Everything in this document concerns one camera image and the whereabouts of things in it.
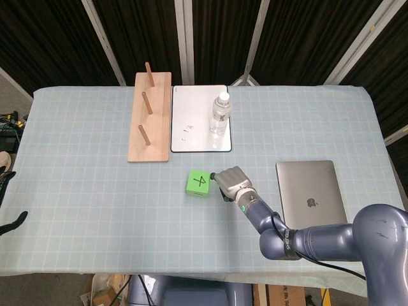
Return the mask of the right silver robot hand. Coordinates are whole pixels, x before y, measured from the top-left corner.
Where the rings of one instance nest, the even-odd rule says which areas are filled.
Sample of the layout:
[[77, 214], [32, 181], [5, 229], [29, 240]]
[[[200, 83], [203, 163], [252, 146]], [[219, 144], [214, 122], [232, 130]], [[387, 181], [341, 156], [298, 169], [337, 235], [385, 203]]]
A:
[[238, 202], [245, 193], [256, 193], [251, 180], [238, 166], [228, 168], [219, 173], [211, 173], [225, 202]]

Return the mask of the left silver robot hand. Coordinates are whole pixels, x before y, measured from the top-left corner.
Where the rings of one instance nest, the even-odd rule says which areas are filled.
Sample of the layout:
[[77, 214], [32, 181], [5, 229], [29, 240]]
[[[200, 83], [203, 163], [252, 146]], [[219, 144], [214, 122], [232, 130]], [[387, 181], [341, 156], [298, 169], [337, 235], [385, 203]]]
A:
[[[2, 166], [1, 167], [1, 203], [3, 203], [4, 196], [6, 193], [6, 189], [8, 187], [8, 184], [10, 180], [16, 175], [15, 171], [6, 171], [6, 167]], [[1, 233], [0, 235], [4, 235], [6, 233], [9, 233], [13, 230], [16, 230], [18, 227], [20, 227], [23, 222], [26, 220], [28, 216], [28, 211], [23, 211], [15, 221], [1, 225]]]

